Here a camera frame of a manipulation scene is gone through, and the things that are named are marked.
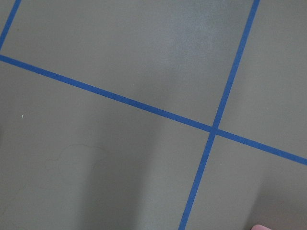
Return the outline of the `pink plastic tray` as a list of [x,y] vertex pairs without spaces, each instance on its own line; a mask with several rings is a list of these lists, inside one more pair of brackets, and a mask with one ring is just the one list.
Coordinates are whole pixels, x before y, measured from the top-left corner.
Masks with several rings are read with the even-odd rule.
[[255,226],[253,226],[253,227],[251,228],[251,230],[271,230],[271,229],[268,228],[268,227],[265,227],[265,226],[263,226],[263,225],[257,224],[257,225],[255,225]]

